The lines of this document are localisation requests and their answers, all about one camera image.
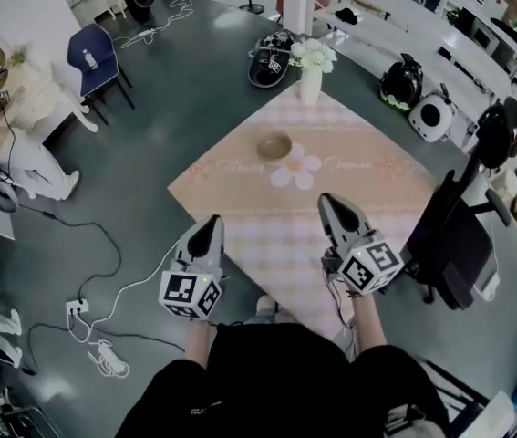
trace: water bottle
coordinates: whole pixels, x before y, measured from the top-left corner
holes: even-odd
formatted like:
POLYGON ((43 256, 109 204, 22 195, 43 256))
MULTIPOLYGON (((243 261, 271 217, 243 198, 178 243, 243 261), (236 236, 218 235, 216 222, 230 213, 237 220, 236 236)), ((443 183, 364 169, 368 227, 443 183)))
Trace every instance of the water bottle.
POLYGON ((86 59, 86 62, 89 64, 91 69, 98 68, 98 63, 96 62, 94 57, 92 57, 92 54, 90 54, 86 48, 84 49, 84 58, 86 59))

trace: vase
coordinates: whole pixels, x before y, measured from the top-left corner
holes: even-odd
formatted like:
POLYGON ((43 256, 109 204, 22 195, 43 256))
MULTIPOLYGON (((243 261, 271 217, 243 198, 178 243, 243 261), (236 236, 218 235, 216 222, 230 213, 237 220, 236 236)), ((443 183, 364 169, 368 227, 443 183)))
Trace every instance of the vase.
POLYGON ((305 107, 313 107, 319 99, 323 71, 320 67, 305 68, 301 77, 301 101, 305 107))

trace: power outlet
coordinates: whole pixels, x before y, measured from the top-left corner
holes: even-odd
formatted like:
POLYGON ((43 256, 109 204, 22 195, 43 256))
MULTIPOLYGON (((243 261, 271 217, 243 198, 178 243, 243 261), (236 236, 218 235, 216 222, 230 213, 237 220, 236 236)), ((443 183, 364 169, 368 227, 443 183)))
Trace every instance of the power outlet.
POLYGON ((66 303, 66 313, 86 313, 89 311, 90 305, 85 298, 82 298, 81 302, 76 300, 72 300, 71 302, 66 303))

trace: stand base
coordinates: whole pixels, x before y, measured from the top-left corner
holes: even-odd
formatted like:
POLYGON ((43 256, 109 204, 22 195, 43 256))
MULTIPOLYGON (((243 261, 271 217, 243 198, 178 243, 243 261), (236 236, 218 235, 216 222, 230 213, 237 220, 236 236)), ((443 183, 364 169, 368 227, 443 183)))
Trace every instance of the stand base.
POLYGON ((261 13, 264 13, 264 7, 258 4, 242 5, 240 6, 240 9, 249 11, 250 13, 254 13, 255 15, 260 15, 261 13))

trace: white cube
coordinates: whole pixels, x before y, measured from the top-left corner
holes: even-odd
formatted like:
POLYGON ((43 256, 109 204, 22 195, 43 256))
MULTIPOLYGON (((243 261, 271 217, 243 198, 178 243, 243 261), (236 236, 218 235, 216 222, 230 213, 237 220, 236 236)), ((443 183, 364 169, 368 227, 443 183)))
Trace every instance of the white cube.
POLYGON ((385 286, 404 266, 386 240, 356 246, 349 251, 339 274, 349 290, 369 294, 385 286))
POLYGON ((159 303, 176 317, 209 318, 221 294, 209 274, 163 271, 160 278, 159 303))

